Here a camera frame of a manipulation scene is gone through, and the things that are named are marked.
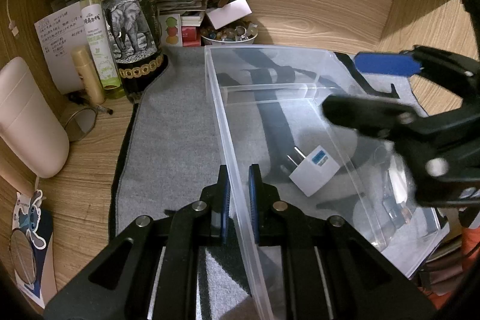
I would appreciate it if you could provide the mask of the pink tumbler cup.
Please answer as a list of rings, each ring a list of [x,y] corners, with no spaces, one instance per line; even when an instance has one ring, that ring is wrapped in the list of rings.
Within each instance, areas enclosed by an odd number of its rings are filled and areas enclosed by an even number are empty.
[[[1,138],[40,178],[57,175],[68,159],[68,135],[21,57],[1,69]]]

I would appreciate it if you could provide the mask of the green spray bottle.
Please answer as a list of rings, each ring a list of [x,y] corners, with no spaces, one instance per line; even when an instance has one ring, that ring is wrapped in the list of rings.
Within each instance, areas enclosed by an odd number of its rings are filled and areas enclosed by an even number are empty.
[[[112,57],[101,0],[80,0],[80,13],[98,78],[109,99],[125,95]]]

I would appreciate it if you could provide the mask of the blue cartoon sticker card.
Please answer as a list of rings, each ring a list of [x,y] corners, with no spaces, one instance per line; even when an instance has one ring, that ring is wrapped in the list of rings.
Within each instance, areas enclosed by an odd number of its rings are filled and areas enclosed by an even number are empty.
[[[53,218],[42,207],[43,192],[18,193],[9,243],[16,285],[41,308],[57,293],[53,261]]]

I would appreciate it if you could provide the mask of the beige lip balm tube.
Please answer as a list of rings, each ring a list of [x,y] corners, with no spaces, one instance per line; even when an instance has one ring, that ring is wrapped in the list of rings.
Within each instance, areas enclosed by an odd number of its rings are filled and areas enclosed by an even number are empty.
[[[72,62],[82,81],[89,100],[95,105],[105,101],[103,86],[98,78],[96,67],[85,46],[75,47],[72,52]]]

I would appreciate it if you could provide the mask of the bowl of small trinkets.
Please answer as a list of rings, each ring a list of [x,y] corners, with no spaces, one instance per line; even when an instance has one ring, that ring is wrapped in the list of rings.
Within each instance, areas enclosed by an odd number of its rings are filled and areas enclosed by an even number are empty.
[[[251,45],[258,36],[258,24],[227,26],[222,29],[201,28],[200,37],[205,46]]]

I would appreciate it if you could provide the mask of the white plug adapter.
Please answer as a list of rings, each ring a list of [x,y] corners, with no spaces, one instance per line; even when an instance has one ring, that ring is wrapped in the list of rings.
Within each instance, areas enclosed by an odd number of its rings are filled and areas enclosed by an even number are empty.
[[[307,197],[313,196],[323,188],[340,169],[337,161],[321,145],[308,155],[305,155],[297,146],[294,147],[294,151],[299,161],[287,155],[288,160],[295,166],[289,174],[289,179]]]

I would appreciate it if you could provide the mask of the white card on bowl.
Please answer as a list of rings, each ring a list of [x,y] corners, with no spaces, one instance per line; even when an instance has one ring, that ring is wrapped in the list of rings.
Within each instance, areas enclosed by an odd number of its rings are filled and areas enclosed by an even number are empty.
[[[207,12],[207,17],[214,29],[220,29],[251,13],[247,0],[234,0],[222,8],[211,9]]]

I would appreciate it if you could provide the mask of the dark wine bottle elephant label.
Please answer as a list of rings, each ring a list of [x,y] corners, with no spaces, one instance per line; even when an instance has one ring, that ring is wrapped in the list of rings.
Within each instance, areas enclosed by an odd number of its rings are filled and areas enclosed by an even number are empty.
[[[129,101],[141,99],[145,89],[164,71],[152,0],[101,0],[112,56]]]

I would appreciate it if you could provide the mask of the grey mat with black letters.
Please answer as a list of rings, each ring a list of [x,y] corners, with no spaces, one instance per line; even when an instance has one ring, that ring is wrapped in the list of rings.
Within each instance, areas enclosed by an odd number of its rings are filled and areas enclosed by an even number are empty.
[[[204,51],[174,49],[165,73],[143,93],[117,163],[113,234],[139,215],[162,218],[197,201],[224,165]],[[226,245],[201,253],[196,314],[199,319],[262,319],[240,252],[231,190],[230,201]]]

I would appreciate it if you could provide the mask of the clear plastic storage box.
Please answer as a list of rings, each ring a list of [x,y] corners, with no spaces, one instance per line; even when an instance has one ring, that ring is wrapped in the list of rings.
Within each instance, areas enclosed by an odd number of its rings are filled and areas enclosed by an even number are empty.
[[[322,102],[331,94],[392,99],[415,106],[408,78],[363,75],[352,59],[322,49],[286,46],[205,48],[208,98],[214,105],[222,162],[227,166],[231,214],[256,310],[262,319],[285,315],[280,251],[256,244],[251,223],[248,170],[281,199],[307,215],[343,217],[371,245],[411,277],[448,234],[440,213],[422,208],[391,143],[332,125]],[[318,145],[340,165],[336,175],[307,197],[290,180],[297,146],[308,155]]]

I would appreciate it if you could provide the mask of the stack of papers and boxes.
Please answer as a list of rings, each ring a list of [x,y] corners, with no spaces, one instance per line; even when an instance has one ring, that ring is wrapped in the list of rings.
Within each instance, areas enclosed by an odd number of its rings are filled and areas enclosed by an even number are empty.
[[[161,46],[201,46],[208,0],[154,0]]]

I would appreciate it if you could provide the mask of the white handwritten note paper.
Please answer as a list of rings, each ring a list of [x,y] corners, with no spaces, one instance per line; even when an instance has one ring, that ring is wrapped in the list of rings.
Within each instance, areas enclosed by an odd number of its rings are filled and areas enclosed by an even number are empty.
[[[34,24],[50,76],[61,94],[82,90],[71,52],[87,45],[80,3],[54,12]]]

